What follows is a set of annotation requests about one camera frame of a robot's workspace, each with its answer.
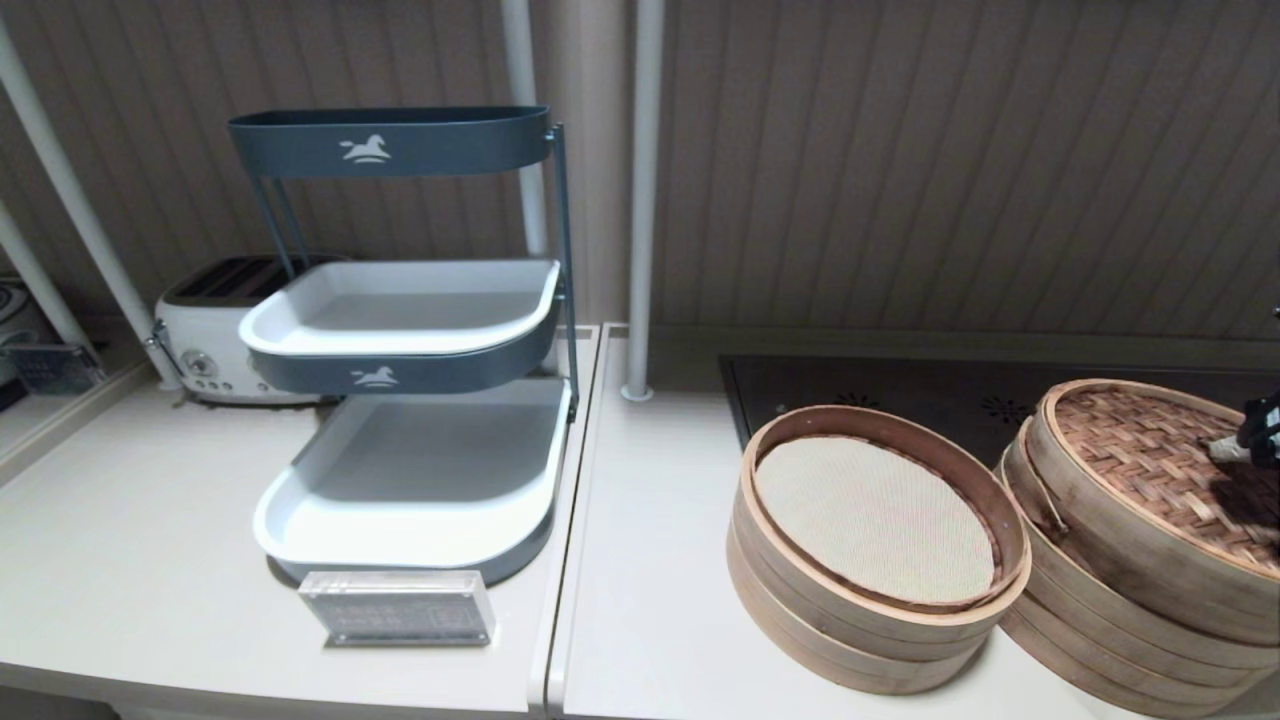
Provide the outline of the woven bamboo steamer lid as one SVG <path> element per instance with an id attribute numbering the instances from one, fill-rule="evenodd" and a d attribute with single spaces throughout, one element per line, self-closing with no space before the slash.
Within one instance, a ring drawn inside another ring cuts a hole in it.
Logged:
<path id="1" fill-rule="evenodd" d="M 1051 387 L 1020 448 L 1065 550 L 1175 623 L 1280 647 L 1280 470 L 1220 465 L 1242 414 L 1129 380 Z"/>

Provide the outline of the right bamboo steamer stack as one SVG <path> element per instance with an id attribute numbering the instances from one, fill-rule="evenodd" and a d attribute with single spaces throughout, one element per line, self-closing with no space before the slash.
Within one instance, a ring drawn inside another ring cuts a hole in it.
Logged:
<path id="1" fill-rule="evenodd" d="M 1059 543 L 1056 536 L 1051 536 L 1048 533 L 1050 503 L 1047 500 L 1044 500 L 1042 491 L 1036 486 L 1036 483 L 1039 480 L 1039 475 L 1036 473 L 1036 469 L 1027 455 L 1025 433 L 1023 430 L 1018 433 L 1015 441 L 1011 442 L 1009 448 L 1004 451 L 1004 455 L 998 461 L 996 477 L 1012 492 L 1012 496 L 1018 502 L 1019 510 L 1021 512 L 1030 539 L 1032 566 L 1042 565 L 1044 568 L 1062 568 L 1068 562 L 1071 562 L 1079 566 L 1079 569 L 1087 573 L 1088 575 L 1093 577 L 1097 582 L 1107 585 L 1112 591 L 1116 591 L 1111 585 L 1102 582 L 1093 573 L 1092 568 L 1089 568 L 1085 562 L 1079 561 L 1070 553 L 1068 553 L 1065 548 L 1061 547 L 1061 544 Z M 1130 600 L 1121 592 L 1119 591 L 1116 592 L 1124 596 L 1125 598 Z M 1198 632 L 1203 632 L 1199 628 L 1194 626 L 1189 628 L 1196 629 Z M 1224 641 L 1234 641 L 1220 635 L 1215 635 L 1208 632 L 1203 633 Z M 1240 641 L 1234 641 L 1234 642 L 1240 644 L 1274 647 L 1280 650 L 1280 647 L 1256 644 L 1253 642 L 1240 642 Z"/>

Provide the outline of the bamboo steamer basket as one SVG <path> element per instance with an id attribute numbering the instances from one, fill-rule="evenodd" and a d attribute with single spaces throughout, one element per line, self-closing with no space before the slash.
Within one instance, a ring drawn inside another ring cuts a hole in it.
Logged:
<path id="1" fill-rule="evenodd" d="M 951 682 L 980 656 L 986 638 L 954 656 L 910 661 L 864 652 L 837 641 L 786 609 L 749 568 L 736 539 L 726 541 L 730 579 L 741 605 L 790 659 L 814 674 L 872 694 L 919 694 Z"/>
<path id="2" fill-rule="evenodd" d="M 755 471 L 785 442 L 814 438 L 868 441 L 937 474 L 982 524 L 995 560 L 989 587 L 959 601 L 897 600 L 854 583 L 803 550 L 765 511 Z M 801 407 L 756 430 L 744 450 L 733 528 L 748 564 L 780 603 L 817 630 L 886 657 L 901 655 L 897 644 L 919 650 L 924 643 L 984 638 L 1030 578 L 1030 538 L 1012 495 L 995 474 L 933 430 L 865 407 Z"/>
<path id="3" fill-rule="evenodd" d="M 1224 705 L 1280 669 L 1280 650 L 1224 641 L 1175 623 L 1071 562 L 1034 565 L 1014 607 L 1073 660 L 1174 703 Z"/>
<path id="4" fill-rule="evenodd" d="M 1079 632 L 1029 594 L 1005 614 L 1001 628 L 1075 688 L 1134 714 L 1164 720 L 1202 720 L 1236 701 L 1258 698 L 1266 717 L 1280 720 L 1276 667 L 1221 667 L 1169 653 L 1123 630 L 1102 641 Z"/>

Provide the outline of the white steamer liner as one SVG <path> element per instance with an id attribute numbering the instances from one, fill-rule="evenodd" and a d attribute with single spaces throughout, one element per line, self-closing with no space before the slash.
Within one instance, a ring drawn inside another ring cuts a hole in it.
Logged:
<path id="1" fill-rule="evenodd" d="M 865 591 L 906 603 L 960 603 L 996 578 L 995 551 L 970 505 L 920 464 L 864 441 L 806 437 L 755 470 L 778 532 Z"/>

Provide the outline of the black induction cooktop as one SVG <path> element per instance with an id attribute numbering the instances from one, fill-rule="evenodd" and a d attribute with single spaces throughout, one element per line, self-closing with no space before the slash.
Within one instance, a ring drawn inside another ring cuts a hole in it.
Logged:
<path id="1" fill-rule="evenodd" d="M 782 414 L 841 405 L 916 423 L 987 466 L 1034 414 L 1041 396 L 1068 380 L 1164 386 L 1234 410 L 1280 389 L 1280 370 L 1217 368 L 724 355 L 719 369 L 742 443 Z"/>

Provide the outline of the white metal pole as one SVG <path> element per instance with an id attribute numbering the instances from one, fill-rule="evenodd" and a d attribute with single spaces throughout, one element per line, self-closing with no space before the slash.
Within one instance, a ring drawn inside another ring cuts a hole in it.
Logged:
<path id="1" fill-rule="evenodd" d="M 529 0 L 500 0 L 500 15 L 513 104 L 532 106 L 538 102 L 538 87 Z M 550 247 L 541 169 L 536 165 L 518 169 L 518 188 L 527 251 L 531 256 L 548 256 Z"/>
<path id="2" fill-rule="evenodd" d="M 131 329 L 143 346 L 147 357 L 157 370 L 159 387 L 166 391 L 182 391 L 184 386 L 180 382 L 179 372 L 174 368 L 173 360 L 160 342 L 154 338 L 155 315 L 131 279 L 79 177 L 76 174 L 1 13 L 0 85 L 6 91 L 10 104 L 84 249 L 123 311 Z"/>
<path id="3" fill-rule="evenodd" d="M 28 286 L 61 342 L 64 345 L 82 347 L 92 357 L 95 364 L 101 365 L 102 361 L 99 351 L 93 346 L 93 342 L 84 333 L 58 287 L 52 283 L 51 277 L 46 273 L 33 250 L 26 242 L 20 228 L 1 199 L 0 249 L 8 256 L 23 282 Z"/>
<path id="4" fill-rule="evenodd" d="M 660 87 L 666 0 L 636 0 L 632 179 L 628 269 L 628 354 L 621 393 L 634 404 L 653 397 L 648 383 L 652 278 L 660 150 Z"/>

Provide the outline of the large white rack tray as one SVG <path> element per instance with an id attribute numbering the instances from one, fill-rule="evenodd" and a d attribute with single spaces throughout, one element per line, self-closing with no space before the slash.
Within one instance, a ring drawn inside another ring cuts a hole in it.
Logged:
<path id="1" fill-rule="evenodd" d="M 265 491 L 260 548 L 311 571 L 479 571 L 494 585 L 544 550 L 570 427 L 567 380 L 470 395 L 353 395 Z"/>

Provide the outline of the dark blue rack tray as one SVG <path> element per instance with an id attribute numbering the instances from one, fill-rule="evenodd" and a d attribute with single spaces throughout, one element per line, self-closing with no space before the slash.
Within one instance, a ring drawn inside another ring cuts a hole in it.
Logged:
<path id="1" fill-rule="evenodd" d="M 550 152 L 548 106 L 276 110 L 228 129 L 248 173 L 269 178 L 477 176 Z"/>

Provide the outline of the white tray blue underside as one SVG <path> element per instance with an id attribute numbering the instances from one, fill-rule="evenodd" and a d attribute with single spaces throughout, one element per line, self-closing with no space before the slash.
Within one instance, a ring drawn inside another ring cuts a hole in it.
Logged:
<path id="1" fill-rule="evenodd" d="M 554 259 L 348 261 L 306 270 L 238 333 L 287 392 L 460 395 L 534 372 L 572 316 Z"/>

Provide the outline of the clear acrylic sign block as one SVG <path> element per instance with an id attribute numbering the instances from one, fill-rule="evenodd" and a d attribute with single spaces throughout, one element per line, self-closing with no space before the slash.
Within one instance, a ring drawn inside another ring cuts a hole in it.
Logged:
<path id="1" fill-rule="evenodd" d="M 298 596 L 334 646 L 484 647 L 497 616 L 479 571 L 311 571 Z"/>

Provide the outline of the white retro toaster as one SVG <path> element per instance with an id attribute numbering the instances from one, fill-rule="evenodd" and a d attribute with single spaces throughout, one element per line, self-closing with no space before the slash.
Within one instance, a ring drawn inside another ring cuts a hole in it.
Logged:
<path id="1" fill-rule="evenodd" d="M 229 256 L 187 275 L 160 297 L 151 341 L 198 401 L 268 407 L 325 401 L 270 384 L 239 337 L 250 310 L 289 279 L 274 252 Z"/>

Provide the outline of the metal mesh holder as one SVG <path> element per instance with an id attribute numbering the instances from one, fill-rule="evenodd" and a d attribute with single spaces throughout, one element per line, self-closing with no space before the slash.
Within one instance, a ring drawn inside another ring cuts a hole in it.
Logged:
<path id="1" fill-rule="evenodd" d="M 99 360 L 81 345 L 9 345 L 0 357 L 36 396 L 79 396 L 108 380 Z"/>

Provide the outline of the grey round appliance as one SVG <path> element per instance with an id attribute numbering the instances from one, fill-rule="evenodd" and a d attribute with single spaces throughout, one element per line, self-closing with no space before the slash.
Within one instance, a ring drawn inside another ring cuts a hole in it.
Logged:
<path id="1" fill-rule="evenodd" d="M 44 320 L 29 291 L 17 281 L 0 279 L 0 347 L 29 345 L 44 336 Z"/>

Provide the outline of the dark blue rack frame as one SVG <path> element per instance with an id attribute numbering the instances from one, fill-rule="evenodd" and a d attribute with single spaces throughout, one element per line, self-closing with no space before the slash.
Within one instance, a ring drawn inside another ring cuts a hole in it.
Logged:
<path id="1" fill-rule="evenodd" d="M 554 259 L 561 264 L 561 268 L 564 270 L 567 281 L 570 282 L 570 288 L 573 292 L 571 231 L 568 219 L 570 209 L 567 199 L 567 168 L 564 161 L 564 131 L 562 126 L 556 124 L 550 120 L 550 129 L 547 135 L 547 140 L 550 152 L 543 161 L 535 165 L 541 169 L 541 164 L 545 160 L 548 159 L 556 160 L 556 199 L 558 202 L 557 217 L 558 217 L 558 229 L 559 229 L 559 251 L 556 254 L 549 254 L 548 256 L 544 258 L 536 258 L 529 254 L 525 258 L 506 258 L 506 259 Z M 337 177 L 337 178 L 403 178 L 403 177 Z M 282 237 L 283 229 L 288 229 L 291 233 L 296 233 L 298 229 L 296 223 L 296 217 L 291 206 L 291 201 L 287 197 L 282 186 L 282 181 L 284 178 L 269 178 L 269 177 L 250 174 L 250 179 L 251 184 L 253 186 L 253 191 L 259 199 L 259 204 L 268 218 L 268 224 L 271 237 L 274 240 L 279 240 Z M 461 260 L 506 260 L 506 259 L 461 259 Z M 303 273 L 306 273 L 306 270 L 314 266 L 319 266 L 312 264 L 311 258 L 308 255 L 303 255 L 302 261 L 303 265 L 301 268 L 294 268 L 294 266 L 288 268 L 291 277 L 288 284 L 300 275 L 302 275 Z M 456 260 L 429 260 L 429 261 L 456 261 Z M 568 329 L 573 329 L 575 314 L 571 319 L 563 320 L 561 325 L 566 325 Z M 552 351 L 545 360 L 554 356 L 556 354 L 554 345 L 556 342 L 552 345 Z"/>

